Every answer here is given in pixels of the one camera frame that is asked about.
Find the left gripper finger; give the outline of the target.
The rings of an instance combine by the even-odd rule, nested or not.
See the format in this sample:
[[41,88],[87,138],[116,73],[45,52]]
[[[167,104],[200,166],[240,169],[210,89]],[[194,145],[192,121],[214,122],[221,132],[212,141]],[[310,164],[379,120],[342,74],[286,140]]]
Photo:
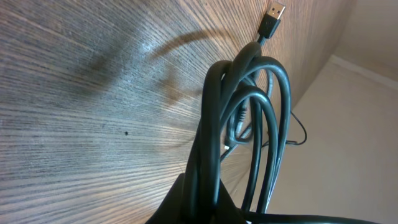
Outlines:
[[155,213],[147,223],[242,223],[246,220],[236,208],[232,198],[223,183],[220,183],[218,203],[212,210],[207,211],[198,205],[186,203],[183,196],[185,174],[181,173],[171,189],[163,199]]

